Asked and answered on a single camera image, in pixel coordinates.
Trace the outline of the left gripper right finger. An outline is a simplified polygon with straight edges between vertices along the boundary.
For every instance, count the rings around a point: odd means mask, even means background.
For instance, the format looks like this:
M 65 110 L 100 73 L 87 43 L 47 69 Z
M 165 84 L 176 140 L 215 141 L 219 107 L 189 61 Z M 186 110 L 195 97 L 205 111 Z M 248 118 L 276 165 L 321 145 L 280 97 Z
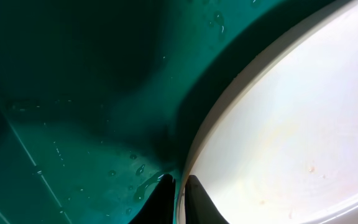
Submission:
M 186 224 L 228 224 L 195 175 L 185 184 Z

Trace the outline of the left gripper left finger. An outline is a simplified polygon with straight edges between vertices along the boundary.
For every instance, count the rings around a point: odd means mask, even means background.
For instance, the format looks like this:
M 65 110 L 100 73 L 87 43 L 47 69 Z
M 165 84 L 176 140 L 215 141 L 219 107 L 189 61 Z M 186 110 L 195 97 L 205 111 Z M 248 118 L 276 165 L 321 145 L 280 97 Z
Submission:
M 129 224 L 172 224 L 175 202 L 175 179 L 164 174 L 139 213 Z

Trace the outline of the white plate top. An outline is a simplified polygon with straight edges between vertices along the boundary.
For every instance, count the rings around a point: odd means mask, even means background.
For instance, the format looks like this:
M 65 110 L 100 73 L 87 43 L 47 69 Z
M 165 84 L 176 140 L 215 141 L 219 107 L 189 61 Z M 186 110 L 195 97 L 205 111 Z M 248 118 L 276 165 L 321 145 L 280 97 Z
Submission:
M 186 161 L 228 223 L 358 223 L 358 1 L 282 34 L 231 82 Z

